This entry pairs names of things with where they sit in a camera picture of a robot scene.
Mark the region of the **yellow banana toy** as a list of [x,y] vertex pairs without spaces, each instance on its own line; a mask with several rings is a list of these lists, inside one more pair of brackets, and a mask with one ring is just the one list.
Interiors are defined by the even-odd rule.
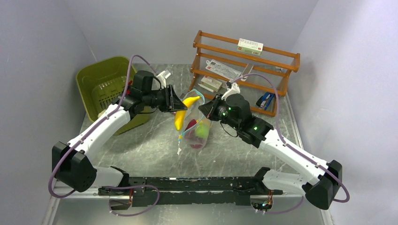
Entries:
[[[188,98],[183,100],[183,104],[187,108],[189,108],[190,106],[192,106],[199,99],[200,99],[200,96],[188,97]],[[184,117],[185,117],[186,111],[187,111],[187,109],[176,112],[174,125],[175,125],[175,128],[176,128],[177,131],[180,131],[182,126],[183,126],[183,121],[184,121]]]

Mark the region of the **dark red sweet potato toy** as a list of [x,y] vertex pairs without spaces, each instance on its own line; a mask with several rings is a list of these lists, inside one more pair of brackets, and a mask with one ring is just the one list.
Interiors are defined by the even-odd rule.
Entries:
[[196,121],[195,119],[192,119],[192,120],[188,123],[188,125],[187,125],[185,131],[187,131],[188,129],[190,129],[191,127],[193,127],[195,124],[197,124],[197,121]]

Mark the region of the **clear zip bag blue zipper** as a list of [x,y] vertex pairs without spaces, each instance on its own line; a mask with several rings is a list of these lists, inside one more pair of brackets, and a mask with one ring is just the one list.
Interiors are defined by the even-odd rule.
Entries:
[[[192,89],[184,96],[183,100],[188,97],[195,97],[195,96],[200,96],[200,99],[187,109],[185,117],[184,117],[184,121],[183,121],[183,126],[180,131],[177,131],[178,132],[178,151],[192,149],[190,147],[190,144],[201,143],[205,146],[207,143],[208,138],[205,138],[205,139],[198,138],[194,134],[194,130],[199,124],[208,125],[209,128],[211,128],[211,125],[212,125],[212,122],[209,119],[207,119],[203,115],[203,113],[199,110],[199,106],[201,106],[205,103],[205,98],[204,98],[203,94],[196,89]],[[195,119],[197,121],[197,124],[195,124],[193,127],[188,129],[187,131],[185,131],[188,123],[192,119]]]

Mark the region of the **green lime toy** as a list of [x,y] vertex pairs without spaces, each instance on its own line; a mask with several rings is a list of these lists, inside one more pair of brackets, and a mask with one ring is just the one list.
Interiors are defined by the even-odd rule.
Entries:
[[208,138],[209,135],[209,126],[208,125],[204,125],[204,124],[199,124],[195,130],[194,130],[194,134],[198,137],[198,138]]

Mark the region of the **purple onion toy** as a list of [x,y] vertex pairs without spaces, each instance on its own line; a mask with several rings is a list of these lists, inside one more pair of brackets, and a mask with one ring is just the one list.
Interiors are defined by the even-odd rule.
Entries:
[[204,145],[201,144],[201,143],[199,143],[199,144],[190,144],[190,147],[191,147],[192,149],[200,150],[200,149],[202,149],[202,148],[204,147]]

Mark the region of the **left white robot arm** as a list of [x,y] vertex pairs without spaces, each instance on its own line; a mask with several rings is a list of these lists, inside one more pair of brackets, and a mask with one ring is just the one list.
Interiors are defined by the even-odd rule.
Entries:
[[84,132],[68,143],[58,142],[52,148],[54,178],[77,192],[91,187],[111,187],[118,195],[129,191],[129,174],[114,166],[93,166],[92,160],[104,143],[129,122],[138,122],[156,110],[177,112],[187,107],[166,83],[171,72],[159,75],[145,70],[135,73],[126,93],[112,100],[105,112]]

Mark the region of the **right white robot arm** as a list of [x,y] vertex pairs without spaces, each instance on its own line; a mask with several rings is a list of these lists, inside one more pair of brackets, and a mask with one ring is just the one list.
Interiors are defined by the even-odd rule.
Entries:
[[233,128],[245,143],[257,149],[269,151],[284,161],[297,174],[269,170],[254,180],[258,194],[268,190],[282,190],[305,197],[313,206],[327,210],[342,188],[342,165],[315,157],[285,139],[271,124],[252,115],[248,101],[240,94],[222,99],[216,95],[211,101],[199,106],[201,113],[211,121],[218,121]]

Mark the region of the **small white box lower shelf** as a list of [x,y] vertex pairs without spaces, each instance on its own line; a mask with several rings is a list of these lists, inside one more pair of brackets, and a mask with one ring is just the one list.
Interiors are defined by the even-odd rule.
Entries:
[[218,92],[220,90],[220,88],[222,87],[222,82],[209,77],[209,76],[204,76],[201,78],[200,82],[199,82],[199,86],[212,92]]

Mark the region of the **orange wooden shelf rack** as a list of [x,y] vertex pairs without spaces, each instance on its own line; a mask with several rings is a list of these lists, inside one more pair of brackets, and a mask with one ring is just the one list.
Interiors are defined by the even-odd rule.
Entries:
[[193,79],[188,90],[201,90],[205,98],[212,99],[216,92],[212,93],[199,86],[201,78],[209,76],[223,83],[218,93],[226,91],[225,84],[228,80],[205,69],[206,60],[218,61],[240,72],[243,72],[248,63],[252,63],[254,66],[251,73],[260,74],[260,76],[249,76],[245,82],[239,80],[241,94],[249,101],[253,112],[275,116],[276,107],[279,105],[275,97],[267,110],[259,108],[256,102],[266,92],[280,97],[286,95],[291,73],[298,72],[300,68],[300,53],[264,46],[261,56],[254,56],[238,52],[238,41],[238,39],[199,30],[193,41],[196,53],[190,69]]

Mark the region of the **flat white packaged item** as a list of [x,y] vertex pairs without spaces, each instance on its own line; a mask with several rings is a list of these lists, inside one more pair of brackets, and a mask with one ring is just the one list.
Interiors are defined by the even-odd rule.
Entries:
[[235,80],[242,74],[242,72],[226,66],[222,63],[219,63],[215,60],[206,60],[206,64],[207,65],[205,66],[205,69],[226,78],[228,81]]

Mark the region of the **blue stapler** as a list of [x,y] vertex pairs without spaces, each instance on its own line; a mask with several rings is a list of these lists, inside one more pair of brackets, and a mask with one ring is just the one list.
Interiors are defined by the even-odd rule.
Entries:
[[274,93],[266,92],[257,100],[256,105],[261,109],[267,110],[274,97]]

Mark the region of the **white green box on shelf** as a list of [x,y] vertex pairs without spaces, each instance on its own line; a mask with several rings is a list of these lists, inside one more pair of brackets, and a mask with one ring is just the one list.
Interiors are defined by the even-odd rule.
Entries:
[[254,56],[261,56],[263,46],[263,43],[240,38],[237,44],[237,51]]

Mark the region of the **olive green plastic basket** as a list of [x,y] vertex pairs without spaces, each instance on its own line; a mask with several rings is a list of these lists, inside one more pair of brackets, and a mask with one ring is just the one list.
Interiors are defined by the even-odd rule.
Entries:
[[126,84],[129,59],[114,56],[81,69],[76,82],[86,113],[95,122],[100,113],[118,100]]

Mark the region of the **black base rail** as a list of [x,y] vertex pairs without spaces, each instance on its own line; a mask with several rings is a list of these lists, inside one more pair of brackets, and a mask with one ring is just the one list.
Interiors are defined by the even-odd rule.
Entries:
[[153,204],[223,204],[250,206],[251,196],[281,195],[281,190],[269,190],[258,177],[130,177],[130,190],[101,187],[100,196],[132,196],[133,207]]

